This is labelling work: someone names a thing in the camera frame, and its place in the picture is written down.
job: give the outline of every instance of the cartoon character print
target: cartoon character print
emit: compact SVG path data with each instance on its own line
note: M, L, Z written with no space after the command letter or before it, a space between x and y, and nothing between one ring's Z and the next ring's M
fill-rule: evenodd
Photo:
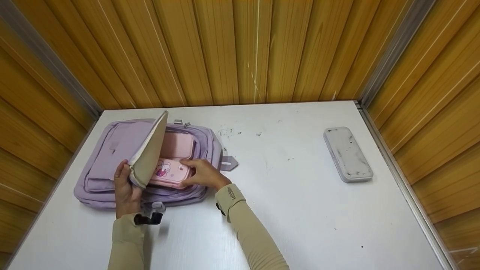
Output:
M167 163L164 163L163 161L160 162L157 166L156 166L156 175L160 176L160 177L163 177L165 175L167 175L167 173L170 171L170 162L167 162Z

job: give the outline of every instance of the metal edge strip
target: metal edge strip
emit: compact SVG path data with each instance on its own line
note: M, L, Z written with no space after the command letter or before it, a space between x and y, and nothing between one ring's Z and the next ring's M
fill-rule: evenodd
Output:
M363 121L367 125L368 130L372 134L372 137L375 140L375 143L377 144L377 147L380 150L385 162L387 163L387 166L390 169L390 172L392 173L398 185L398 188L402 192L403 197L405 198L408 206L412 210L413 215L415 216L418 224L420 225L420 228L425 234L425 237L427 238L427 241L432 247L433 252L437 256L439 263L445 270L458 270L455 261L450 256L450 253L446 248L443 240L435 229L433 223L428 218L427 212L425 211L417 196L413 192L413 189L411 188L405 175L397 164L392 152L390 152L390 150L388 149L388 146L383 140L379 130L373 123L373 120L370 118L367 110L361 108L359 109L359 112L363 118Z
M373 98L385 80L387 80L398 59L400 59L400 56L402 56L410 41L415 36L423 20L427 17L435 1L436 0L414 0L412 2L407 14L398 26L395 35L362 91L359 98L362 106L368 107L373 101Z
M86 108L93 119L98 119L103 109L11 0L0 1L0 17L75 99Z
M40 208L40 211L35 215L35 218L33 220L33 222L30 224L30 226L28 227L28 229L26 230L24 236L22 237L22 239L20 240L19 244L17 245L17 248L12 252L12 255L10 256L9 260L7 261L7 263L5 264L4 266L4 270L7 270L8 267L10 266L10 264L12 263L13 259L15 258L15 256L17 255L18 251L20 250L20 248L22 247L22 245L24 244L25 242L25 239L28 237L28 235L30 234L30 232L32 231L33 227L35 226L38 218L41 216L43 210L45 209L45 207L47 206L48 202L50 201L50 199L52 198L53 194L55 194L55 191L57 190L57 187L60 185L60 183L63 181L63 177L65 176L65 174L67 173L67 171L70 169L73 161L75 160L75 158L77 157L78 155L78 152L80 152L80 150L82 149L82 147L84 146L85 144L85 141L88 139L88 137L90 136L90 133L92 132L93 128L95 128L95 125L96 125L97 121L94 121L94 123L92 124L92 126L90 127L90 129L88 130L87 134L85 135L84 139L82 140L82 142L80 143L80 145L78 146L77 150L75 151L75 153L73 154L72 158L70 159L70 161L68 162L67 166L65 167L65 169L63 170L63 172L61 173L59 179L57 180L57 182L55 183L55 186L53 187L53 189L50 191L50 194L48 195L47 199L45 200L45 202L43 202L43 205L42 207Z

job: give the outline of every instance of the lavender backpack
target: lavender backpack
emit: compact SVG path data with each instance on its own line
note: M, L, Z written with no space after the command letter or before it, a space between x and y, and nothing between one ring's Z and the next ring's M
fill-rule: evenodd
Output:
M223 157L223 160L231 163L230 165L220 162L222 146L211 129L189 123L182 124L177 120L175 124L167 124L167 116L168 113L165 111L157 119L133 119L110 123L104 129L80 174L73 190L75 197L93 208L114 209L113 175L118 164L127 159L132 168L130 180L144 188L142 197L144 205L162 202L166 206L179 206L202 201L206 197L204 186L193 185L184 189L145 186L158 161L162 143L159 140L163 140L164 133L193 135L195 140L193 159L206 159L214 167L225 171L235 168L238 163L230 156Z

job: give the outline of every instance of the person's arm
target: person's arm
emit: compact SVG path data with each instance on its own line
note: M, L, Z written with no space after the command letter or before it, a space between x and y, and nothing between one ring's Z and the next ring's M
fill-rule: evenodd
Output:
M117 220L113 222L112 250L108 270L144 269L144 225L135 225L133 218L140 212L142 189L128 181L130 167L120 163L115 172Z
M222 187L215 197L237 234L250 269L289 269L272 237L247 205L235 184Z
M218 206L233 226L251 270L287 270L287 262L272 237L258 220L236 185L205 160L181 160L196 174L183 186L201 184L215 188Z

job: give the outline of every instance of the left hand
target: left hand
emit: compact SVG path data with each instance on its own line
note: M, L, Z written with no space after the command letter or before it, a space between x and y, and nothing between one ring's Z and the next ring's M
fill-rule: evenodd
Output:
M127 160L122 160L115 171L113 183L115 184L115 203L117 204L117 219L123 215L140 212L142 189L132 185L128 180L130 166Z

